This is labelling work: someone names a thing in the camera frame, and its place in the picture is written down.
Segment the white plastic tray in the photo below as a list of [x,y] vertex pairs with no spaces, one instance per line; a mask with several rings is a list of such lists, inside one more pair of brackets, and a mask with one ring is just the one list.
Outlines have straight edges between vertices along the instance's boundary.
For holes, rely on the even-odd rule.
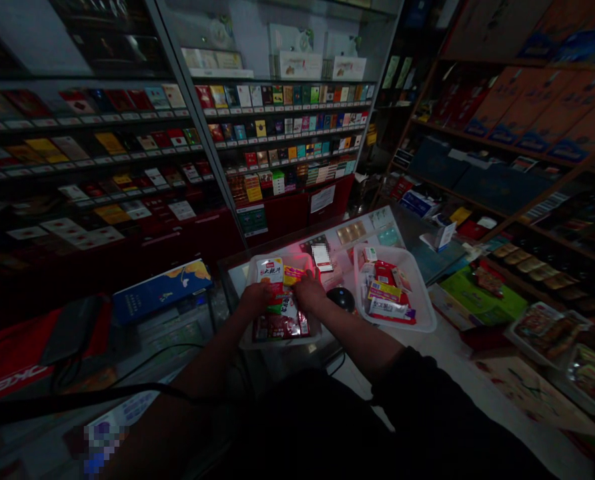
[[[385,261],[395,265],[404,272],[407,279],[411,283],[412,292],[407,292],[411,308],[416,311],[416,321],[414,325],[407,325],[406,323],[400,323],[395,321],[381,320],[370,317],[366,313],[368,308],[367,299],[363,298],[362,295],[362,283],[364,279],[360,277],[360,268],[364,264],[362,259],[362,251],[364,247],[373,247],[378,254],[378,260]],[[418,264],[415,257],[405,249],[395,247],[384,247],[382,245],[367,245],[366,243],[358,243],[353,247],[353,269],[356,276],[356,305],[360,315],[371,323],[377,323],[379,325],[385,325],[386,327],[395,327],[405,330],[416,330],[424,333],[431,333],[437,327],[436,314],[431,306],[431,299],[420,275]]]
[[[282,253],[282,254],[275,254],[275,255],[256,255],[255,257],[251,258],[249,262],[249,274],[246,279],[247,287],[252,283],[257,282],[257,262],[260,260],[266,260],[271,258],[282,258],[282,262],[284,265],[288,265],[289,267],[299,268],[301,270],[314,270],[313,262],[311,260],[311,255],[308,253]],[[289,340],[273,340],[273,341],[264,341],[264,342],[254,342],[253,341],[253,322],[246,327],[246,331],[242,336],[242,340],[239,342],[239,346],[245,350],[255,350],[255,349],[269,349],[269,348],[278,348],[278,347],[287,347],[289,345],[304,345],[305,343],[315,343],[320,339],[322,336],[322,326],[318,319],[312,316],[307,316],[307,320],[309,321],[309,330],[311,332],[310,337],[300,337],[295,339]]]

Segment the hand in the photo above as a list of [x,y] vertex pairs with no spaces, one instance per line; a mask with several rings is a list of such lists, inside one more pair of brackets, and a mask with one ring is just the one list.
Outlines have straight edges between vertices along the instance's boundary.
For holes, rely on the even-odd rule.
[[253,320],[266,310],[273,293],[269,283],[254,283],[244,289],[237,309]]
[[327,299],[322,282],[320,282],[320,271],[316,270],[316,272],[317,277],[314,277],[313,272],[307,270],[302,280],[293,285],[300,309],[306,313],[313,313],[318,303]]

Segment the black cable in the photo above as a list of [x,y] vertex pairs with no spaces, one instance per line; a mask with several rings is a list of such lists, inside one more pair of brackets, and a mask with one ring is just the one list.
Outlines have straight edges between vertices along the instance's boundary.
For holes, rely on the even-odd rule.
[[198,345],[197,343],[176,343],[175,345],[169,345],[168,347],[164,347],[162,350],[155,352],[153,355],[151,355],[145,361],[143,361],[142,363],[140,363],[138,366],[136,366],[129,373],[127,373],[124,376],[122,376],[122,377],[118,378],[117,380],[115,380],[112,384],[110,384],[108,387],[106,387],[106,389],[108,390],[110,388],[113,388],[118,383],[126,380],[128,377],[130,377],[131,375],[133,375],[136,371],[140,370],[144,365],[146,365],[151,360],[153,360],[154,358],[156,358],[160,353],[163,353],[163,352],[167,351],[169,348],[174,348],[174,347],[197,347],[197,348],[204,348],[204,345]]
[[340,363],[335,370],[333,370],[330,374],[329,377],[333,377],[338,370],[340,370],[342,368],[342,365],[344,365],[344,362],[346,361],[346,352],[342,352],[342,363]]

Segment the snack package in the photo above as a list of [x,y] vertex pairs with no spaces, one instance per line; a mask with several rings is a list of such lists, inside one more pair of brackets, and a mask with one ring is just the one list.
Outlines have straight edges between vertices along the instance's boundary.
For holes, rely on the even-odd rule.
[[295,285],[297,282],[302,280],[305,271],[297,269],[295,267],[289,267],[288,265],[284,265],[284,285],[286,287],[290,287]]

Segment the cardboard box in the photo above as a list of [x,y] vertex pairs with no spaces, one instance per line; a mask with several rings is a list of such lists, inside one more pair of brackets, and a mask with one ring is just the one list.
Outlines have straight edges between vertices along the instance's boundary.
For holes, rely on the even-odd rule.
[[575,72],[544,69],[532,72],[531,82],[489,134],[489,140],[513,145],[575,77]]
[[464,131],[477,137],[486,137],[539,71],[518,67],[505,68]]
[[549,150],[551,157],[579,163],[595,153],[595,108]]
[[578,72],[516,144],[545,152],[595,107],[595,71]]

